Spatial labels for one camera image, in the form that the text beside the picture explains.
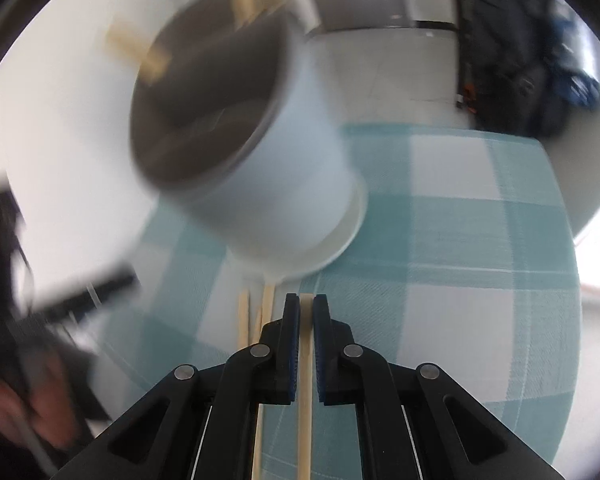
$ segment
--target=teal and white plaid cloth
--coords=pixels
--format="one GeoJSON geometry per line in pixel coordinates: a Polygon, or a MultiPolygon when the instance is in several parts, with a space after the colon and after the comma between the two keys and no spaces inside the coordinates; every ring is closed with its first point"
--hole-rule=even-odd
{"type": "MultiPolygon", "coordinates": [[[[552,168],[530,139],[407,124],[348,126],[369,188],[360,233],[333,264],[276,289],[326,294],[356,341],[409,367],[442,366],[551,462],[571,407],[580,341],[572,237],[552,168]]],[[[182,363],[236,350],[240,291],[262,283],[222,243],[160,203],[130,256],[142,285],[91,327],[93,385],[118,416],[182,363]]],[[[295,406],[267,407],[264,478],[296,478],[295,406]]],[[[359,479],[352,406],[314,403],[316,479],[359,479]]]]}

